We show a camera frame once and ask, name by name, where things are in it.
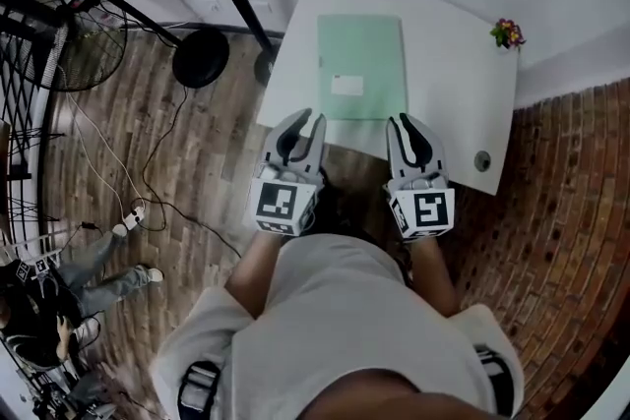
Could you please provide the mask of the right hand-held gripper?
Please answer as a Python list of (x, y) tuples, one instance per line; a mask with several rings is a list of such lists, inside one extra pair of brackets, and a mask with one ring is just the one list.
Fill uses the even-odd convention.
[[(404, 241), (436, 237), (451, 230), (455, 220), (455, 190), (437, 171), (446, 169), (442, 142), (423, 122), (407, 113), (400, 121), (409, 139), (409, 156), (393, 117), (386, 126), (387, 154), (393, 177), (386, 188), (389, 206)], [(408, 177), (416, 173), (431, 173)]]

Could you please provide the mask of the green folder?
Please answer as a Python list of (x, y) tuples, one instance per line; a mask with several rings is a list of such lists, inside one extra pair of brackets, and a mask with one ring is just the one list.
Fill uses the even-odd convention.
[(385, 15), (317, 19), (319, 102), (338, 121), (387, 120), (407, 110), (402, 23)]

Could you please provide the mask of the white power strip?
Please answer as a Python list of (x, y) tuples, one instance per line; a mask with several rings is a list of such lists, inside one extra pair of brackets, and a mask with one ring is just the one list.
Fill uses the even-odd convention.
[(134, 207), (122, 220), (122, 224), (127, 230), (132, 230), (138, 226), (145, 217), (144, 207)]

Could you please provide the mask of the person's left forearm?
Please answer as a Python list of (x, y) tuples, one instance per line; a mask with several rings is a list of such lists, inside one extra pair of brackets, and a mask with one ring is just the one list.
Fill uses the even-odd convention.
[(279, 234), (256, 232), (225, 283), (225, 290), (254, 319), (265, 309), (282, 244), (283, 237)]

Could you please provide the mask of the small potted flower plant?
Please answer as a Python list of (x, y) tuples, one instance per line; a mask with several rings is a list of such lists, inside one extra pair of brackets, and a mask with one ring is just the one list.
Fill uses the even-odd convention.
[(520, 26), (510, 19), (499, 19), (490, 31), (490, 35), (498, 48), (507, 50), (520, 49), (527, 43)]

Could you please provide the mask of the person's right forearm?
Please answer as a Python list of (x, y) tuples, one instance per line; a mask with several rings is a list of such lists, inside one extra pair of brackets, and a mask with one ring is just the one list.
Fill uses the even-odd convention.
[(412, 288), (443, 317), (460, 312), (455, 286), (449, 275), (443, 252), (434, 237), (410, 245)]

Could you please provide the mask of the white desk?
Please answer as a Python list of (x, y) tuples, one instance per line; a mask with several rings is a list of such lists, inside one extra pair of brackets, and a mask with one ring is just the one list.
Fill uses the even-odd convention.
[[(452, 181), (496, 193), (515, 100), (518, 54), (500, 51), (486, 21), (444, 0), (298, 0), (256, 121), (274, 127), (318, 104), (316, 21), (324, 14), (391, 15), (402, 22), (408, 112), (439, 137)], [(474, 166), (491, 156), (485, 172)]]

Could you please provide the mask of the white metal rack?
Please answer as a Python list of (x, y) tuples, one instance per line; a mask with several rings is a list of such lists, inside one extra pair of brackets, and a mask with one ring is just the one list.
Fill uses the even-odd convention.
[(54, 233), (40, 235), (15, 244), (0, 244), (0, 266), (6, 266), (14, 260), (20, 260), (31, 266), (39, 260), (49, 260), (59, 266), (61, 248), (55, 248), (54, 245)]

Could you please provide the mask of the black metal railing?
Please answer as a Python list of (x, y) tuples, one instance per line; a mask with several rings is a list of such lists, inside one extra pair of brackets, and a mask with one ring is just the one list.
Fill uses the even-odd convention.
[(42, 151), (56, 135), (48, 101), (67, 35), (58, 13), (36, 0), (0, 0), (0, 232), (36, 235), (51, 218), (39, 202)]

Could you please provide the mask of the person's beige shirt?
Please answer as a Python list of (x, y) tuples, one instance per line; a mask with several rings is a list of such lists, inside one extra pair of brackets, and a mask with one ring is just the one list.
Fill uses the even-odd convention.
[(283, 241), (254, 319), (210, 287), (151, 373), (173, 420), (507, 420), (518, 355), (483, 305), (446, 318), (379, 247), (339, 234)]

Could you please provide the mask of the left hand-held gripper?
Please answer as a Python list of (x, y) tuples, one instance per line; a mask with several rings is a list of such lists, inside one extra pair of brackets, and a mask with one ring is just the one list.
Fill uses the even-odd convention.
[(264, 160), (251, 179), (249, 211), (261, 231), (283, 236), (300, 236), (315, 221), (319, 194), (325, 186), (321, 162), (327, 120), (323, 114), (315, 120), (302, 154), (290, 158), (311, 108), (286, 116), (267, 136)]

